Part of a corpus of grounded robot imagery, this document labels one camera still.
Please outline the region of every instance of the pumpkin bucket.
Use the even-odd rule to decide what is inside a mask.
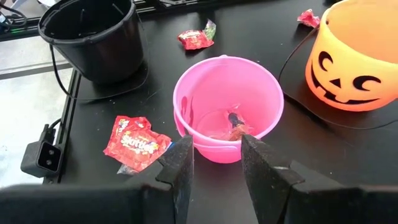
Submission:
[[[326,10],[305,69],[314,94],[347,111],[398,98],[398,1],[345,0]]]

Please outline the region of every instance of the black bucket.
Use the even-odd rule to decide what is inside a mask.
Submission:
[[[40,19],[39,34],[85,78],[130,77],[143,61],[133,0],[61,0]]]

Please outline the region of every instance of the black table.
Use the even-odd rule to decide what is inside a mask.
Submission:
[[[321,15],[329,6],[319,0],[275,0],[145,21],[150,53],[146,62],[150,68],[147,83],[137,91],[112,100],[92,103],[67,100],[63,114],[65,125],[58,135],[58,143],[65,147],[62,173],[45,181],[81,185],[125,181],[128,176],[116,175],[120,163],[103,154],[117,115],[146,116],[154,131],[178,140],[172,94],[186,69],[206,58],[226,54],[257,62],[277,75],[285,58],[310,30],[297,25],[297,16],[308,8]],[[214,46],[185,52],[177,35],[189,29],[202,29],[208,18],[217,25]],[[145,36],[142,38],[146,49]],[[304,80],[312,44],[313,39],[286,67],[281,81],[284,91],[336,123],[369,127],[395,119],[397,102],[377,111],[350,113],[331,108],[315,98]],[[80,98],[109,95],[139,84],[145,74],[143,66],[132,80],[106,88],[95,86],[73,72],[70,91]],[[398,167],[397,123],[369,131],[330,126],[331,130],[325,129],[286,101],[281,121],[263,141],[345,185],[398,184],[398,175],[394,175]],[[188,223],[256,222],[241,163],[215,164],[195,151]]]

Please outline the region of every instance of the power connector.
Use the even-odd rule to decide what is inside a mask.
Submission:
[[[55,138],[54,126],[59,122],[60,119],[51,126],[46,124],[40,139],[27,145],[21,171],[35,177],[51,176],[59,172],[63,153],[59,147],[52,145]]]

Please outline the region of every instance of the cable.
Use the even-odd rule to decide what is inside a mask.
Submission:
[[[21,24],[18,24],[18,25],[12,25],[12,24],[7,24],[6,22],[0,22],[0,26],[6,27],[6,28],[20,28],[20,27],[26,26],[27,18],[26,18],[26,16],[23,13],[21,13],[20,11],[18,11],[16,9],[11,9],[10,7],[7,7],[7,6],[5,6],[5,5],[3,5],[1,3],[0,3],[0,7],[5,9],[5,10],[8,10],[10,12],[13,12],[13,13],[15,13],[17,15],[20,15],[20,17],[3,15],[6,18],[6,21],[8,21],[8,19],[23,19],[24,20]]]
[[[58,123],[60,123],[60,122],[61,122],[61,118],[58,119],[58,120],[56,120],[56,121],[54,121],[54,123],[52,123],[52,124],[49,126],[49,129],[55,128],[55,126],[56,126]]]
[[[314,28],[313,30],[311,30],[311,32],[309,32],[308,35],[307,35],[306,37],[304,37],[304,39],[293,49],[292,53],[290,53],[290,55],[287,57],[285,63],[283,64],[283,66],[282,66],[282,68],[281,68],[281,70],[280,70],[280,72],[279,72],[279,76],[278,76],[278,79],[277,79],[277,81],[278,81],[279,84],[280,84],[280,79],[282,78],[283,71],[284,71],[284,69],[285,69],[285,67],[286,67],[286,65],[287,65],[287,62],[290,60],[290,58],[293,56],[293,54],[296,53],[296,51],[297,51],[297,50],[298,50],[298,49],[299,49],[299,48],[300,48],[300,47],[301,47],[301,46],[302,46],[314,33],[316,33],[316,31],[318,30],[318,28],[319,28],[319,25],[318,25],[316,28]],[[327,123],[330,123],[330,124],[333,124],[333,125],[342,127],[342,128],[348,128],[348,129],[353,129],[353,130],[371,130],[371,129],[382,128],[382,127],[385,127],[385,126],[390,125],[390,124],[392,124],[392,123],[398,122],[398,119],[394,119],[394,120],[389,121],[389,122],[387,122],[387,123],[385,123],[385,124],[381,124],[381,125],[377,125],[377,126],[373,126],[373,127],[366,127],[366,128],[357,128],[357,127],[347,126],[347,125],[344,125],[344,124],[338,124],[338,123],[335,123],[335,122],[333,122],[333,121],[330,121],[329,119],[326,119],[326,118],[323,118],[323,117],[317,115],[317,114],[316,114],[315,112],[313,112],[310,108],[308,108],[307,106],[305,106],[303,103],[301,103],[299,100],[297,100],[297,99],[294,98],[293,96],[290,96],[290,95],[289,95],[288,93],[286,93],[285,91],[283,91],[283,93],[284,93],[284,96],[285,96],[285,97],[287,97],[288,99],[294,101],[295,103],[298,103],[300,106],[302,106],[304,109],[306,109],[309,115],[314,116],[314,117],[316,117],[316,118],[318,118],[318,119],[320,119],[320,120],[322,120],[322,121],[325,121],[325,122],[327,122]]]
[[[58,85],[60,86],[61,90],[62,90],[69,98],[74,99],[74,100],[81,100],[81,101],[105,100],[105,99],[113,98],[113,97],[115,97],[115,96],[120,96],[120,95],[129,93],[129,92],[131,92],[131,91],[134,91],[134,90],[140,88],[142,85],[145,84],[145,82],[147,81],[148,76],[149,76],[149,65],[150,65],[150,63],[149,63],[149,60],[150,60],[149,43],[148,43],[147,34],[145,33],[144,25],[143,25],[143,23],[142,23],[142,21],[141,21],[141,18],[138,16],[138,14],[137,14],[137,17],[138,17],[138,20],[139,20],[139,22],[140,22],[140,24],[141,24],[142,31],[143,31],[144,36],[145,36],[146,46],[147,46],[147,57],[148,57],[147,74],[146,74],[146,76],[145,76],[144,81],[142,81],[142,83],[141,83],[140,85],[138,85],[138,86],[136,86],[136,87],[134,87],[134,88],[131,88],[131,89],[129,89],[129,90],[126,90],[126,91],[117,93],[117,94],[113,94],[113,95],[109,95],[109,96],[104,96],[104,97],[99,97],[99,98],[87,98],[87,99],[84,99],[84,98],[77,98],[77,97],[72,96],[72,94],[70,94],[70,93],[68,92],[68,90],[64,87],[64,85],[62,84],[60,75],[58,74],[57,64],[55,63],[54,48],[53,48],[53,46],[50,44],[52,65],[53,65],[53,69],[54,69],[55,78],[57,79]]]

